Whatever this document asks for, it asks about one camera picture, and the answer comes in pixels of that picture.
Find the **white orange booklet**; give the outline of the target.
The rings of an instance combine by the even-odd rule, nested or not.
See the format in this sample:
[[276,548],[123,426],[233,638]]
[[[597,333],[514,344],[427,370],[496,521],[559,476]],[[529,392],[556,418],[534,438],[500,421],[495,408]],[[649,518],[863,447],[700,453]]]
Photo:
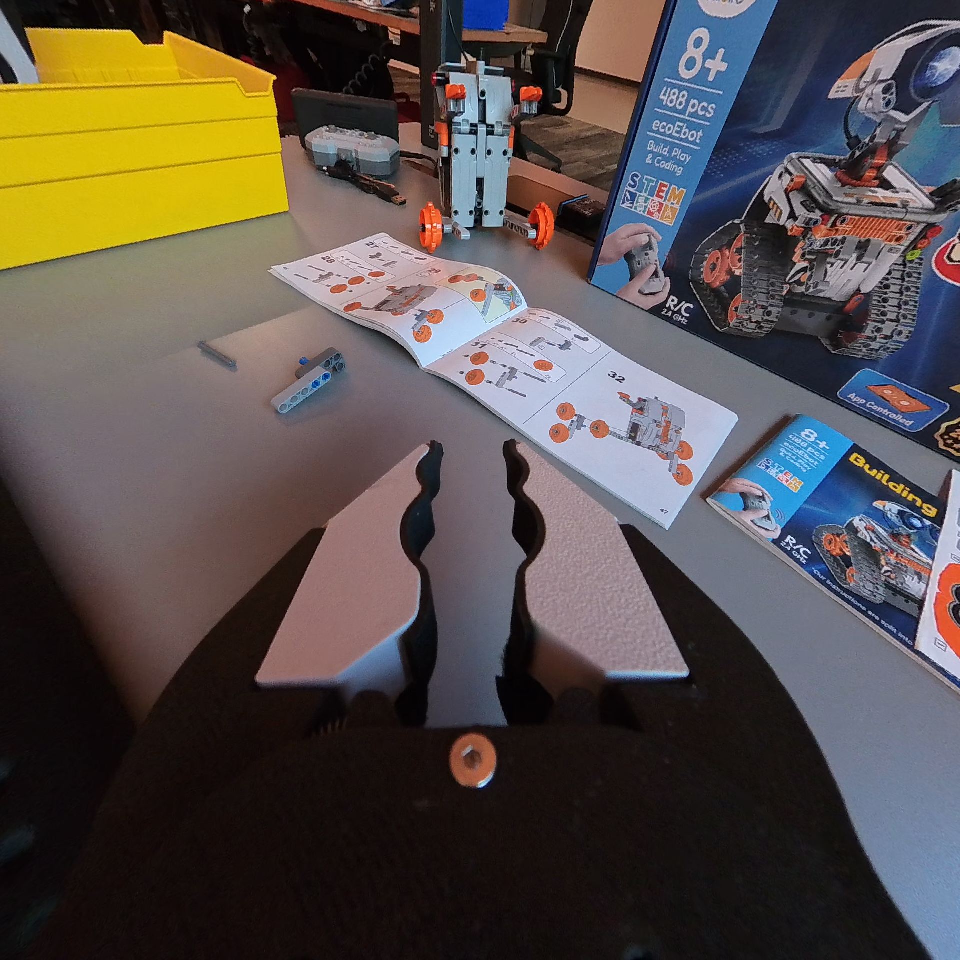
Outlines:
[[915,651],[959,689],[959,471],[951,475],[942,531],[925,596]]

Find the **grey beam with blue pin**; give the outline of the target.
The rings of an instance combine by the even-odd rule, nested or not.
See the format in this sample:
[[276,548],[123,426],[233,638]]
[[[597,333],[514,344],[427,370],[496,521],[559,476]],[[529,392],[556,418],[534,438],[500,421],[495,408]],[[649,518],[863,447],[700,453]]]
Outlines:
[[294,383],[277,394],[270,404],[276,412],[285,414],[316,393],[345,368],[343,354],[333,347],[312,359],[303,357],[299,361]]

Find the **black office chair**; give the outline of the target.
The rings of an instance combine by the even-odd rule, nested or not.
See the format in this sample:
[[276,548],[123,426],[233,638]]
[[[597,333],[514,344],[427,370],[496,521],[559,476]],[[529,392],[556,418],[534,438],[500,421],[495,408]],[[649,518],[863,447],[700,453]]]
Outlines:
[[541,114],[566,116],[572,107],[577,47],[593,1],[547,1],[538,29],[546,42],[534,44],[530,68],[523,69],[521,55],[507,68],[513,100],[519,101],[522,88],[542,91]]

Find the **grey desk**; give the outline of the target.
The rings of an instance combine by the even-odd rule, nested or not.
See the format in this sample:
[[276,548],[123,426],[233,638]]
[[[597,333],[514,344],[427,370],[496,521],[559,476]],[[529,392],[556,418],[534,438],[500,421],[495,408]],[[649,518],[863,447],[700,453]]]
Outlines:
[[[2,272],[2,463],[17,505],[141,720],[186,656],[309,529],[414,448],[441,442],[438,615],[428,724],[502,724],[495,677],[522,551],[504,442],[515,432],[393,341],[270,268],[386,232],[417,246],[436,181],[403,164],[397,208],[321,176],[282,140],[290,210]],[[923,488],[950,465],[908,438],[595,289],[591,247],[478,233],[441,255],[496,267],[545,307],[738,423],[669,530],[571,477],[708,594],[789,690],[864,849],[936,958],[958,958],[958,696],[703,496],[783,420],[809,415]],[[237,361],[202,354],[206,341]],[[344,371],[289,412],[302,358]]]

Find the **yellow plastic bin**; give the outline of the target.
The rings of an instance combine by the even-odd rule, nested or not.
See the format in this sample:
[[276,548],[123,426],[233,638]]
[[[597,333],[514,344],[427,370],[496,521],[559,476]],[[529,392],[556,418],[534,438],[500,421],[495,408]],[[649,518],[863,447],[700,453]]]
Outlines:
[[28,29],[1,91],[1,267],[288,210],[274,76],[166,32]]

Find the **black flat box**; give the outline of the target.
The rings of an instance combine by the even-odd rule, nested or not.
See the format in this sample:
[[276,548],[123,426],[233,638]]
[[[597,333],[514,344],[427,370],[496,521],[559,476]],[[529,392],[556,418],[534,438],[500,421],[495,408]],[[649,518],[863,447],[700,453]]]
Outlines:
[[308,134],[324,126],[400,140],[399,108],[393,100],[294,88],[292,102],[302,147],[306,147]]

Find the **open white instruction booklet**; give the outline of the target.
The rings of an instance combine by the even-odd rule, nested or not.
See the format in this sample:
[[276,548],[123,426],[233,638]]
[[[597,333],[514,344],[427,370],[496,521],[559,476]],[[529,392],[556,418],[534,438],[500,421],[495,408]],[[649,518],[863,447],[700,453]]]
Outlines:
[[270,271],[398,342],[426,373],[664,528],[738,420],[571,319],[529,307],[497,268],[379,233]]

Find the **grey battery box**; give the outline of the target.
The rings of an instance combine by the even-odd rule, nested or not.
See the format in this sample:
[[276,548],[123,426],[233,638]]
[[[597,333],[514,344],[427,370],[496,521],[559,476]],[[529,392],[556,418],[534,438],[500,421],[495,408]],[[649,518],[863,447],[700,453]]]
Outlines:
[[375,132],[320,126],[306,133],[303,144],[318,169],[342,161],[358,174],[386,180],[400,168],[399,142]]

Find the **small black module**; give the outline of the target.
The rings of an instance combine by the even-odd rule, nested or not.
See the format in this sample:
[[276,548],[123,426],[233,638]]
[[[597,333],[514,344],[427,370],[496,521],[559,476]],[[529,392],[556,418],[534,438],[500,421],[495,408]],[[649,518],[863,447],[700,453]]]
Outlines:
[[605,212],[606,203],[589,195],[567,198],[558,204],[556,227],[594,244]]

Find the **blue toy robot box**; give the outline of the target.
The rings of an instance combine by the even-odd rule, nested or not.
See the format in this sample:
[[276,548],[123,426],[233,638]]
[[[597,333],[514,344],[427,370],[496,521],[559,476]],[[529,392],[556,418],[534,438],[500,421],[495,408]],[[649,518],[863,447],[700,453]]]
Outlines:
[[959,3],[668,2],[590,279],[958,466]]

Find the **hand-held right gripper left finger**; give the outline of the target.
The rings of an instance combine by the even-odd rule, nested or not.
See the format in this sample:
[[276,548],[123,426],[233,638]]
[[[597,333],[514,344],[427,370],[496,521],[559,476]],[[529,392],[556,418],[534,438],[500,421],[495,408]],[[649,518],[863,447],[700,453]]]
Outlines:
[[261,688],[321,687],[344,702],[365,690],[425,710],[437,620],[422,563],[443,448],[417,447],[327,523],[270,645]]

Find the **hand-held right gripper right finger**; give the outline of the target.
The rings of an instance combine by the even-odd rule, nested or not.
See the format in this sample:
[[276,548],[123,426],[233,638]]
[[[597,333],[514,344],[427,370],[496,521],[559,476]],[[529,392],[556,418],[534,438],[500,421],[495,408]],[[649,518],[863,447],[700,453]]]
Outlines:
[[498,694],[548,710],[565,691],[690,674],[616,517],[526,444],[504,445],[515,580]]

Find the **small colourful booklet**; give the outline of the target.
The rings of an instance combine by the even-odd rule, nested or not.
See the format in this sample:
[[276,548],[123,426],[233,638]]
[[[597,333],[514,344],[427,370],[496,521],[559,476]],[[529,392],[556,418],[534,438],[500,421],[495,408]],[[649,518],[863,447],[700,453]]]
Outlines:
[[944,499],[801,415],[709,504],[873,629],[914,649]]

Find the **long wooden office table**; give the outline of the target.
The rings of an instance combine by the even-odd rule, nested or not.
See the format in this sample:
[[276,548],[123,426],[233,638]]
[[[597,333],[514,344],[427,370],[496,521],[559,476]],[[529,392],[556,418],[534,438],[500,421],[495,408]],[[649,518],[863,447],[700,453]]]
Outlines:
[[[404,34],[419,36],[421,20],[417,16],[394,12],[381,7],[366,6],[361,2],[348,1],[295,1],[295,4],[327,11],[340,17],[364,21],[386,27]],[[464,29],[463,44],[497,45],[507,44],[524,48],[532,44],[545,43],[548,34],[543,30],[523,27],[508,22],[502,30]]]

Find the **grey orange robot model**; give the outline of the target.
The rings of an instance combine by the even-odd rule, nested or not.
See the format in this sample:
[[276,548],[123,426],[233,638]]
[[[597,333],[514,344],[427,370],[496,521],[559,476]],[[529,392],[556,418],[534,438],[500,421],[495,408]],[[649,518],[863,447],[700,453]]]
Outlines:
[[438,119],[440,208],[429,202],[419,214],[419,240],[429,254],[445,235],[469,239],[471,229],[507,228],[541,250],[554,233],[550,207],[537,204],[527,219],[507,209],[515,128],[537,113],[543,90],[523,86],[514,98],[511,79],[499,67],[474,60],[445,63],[433,74]]

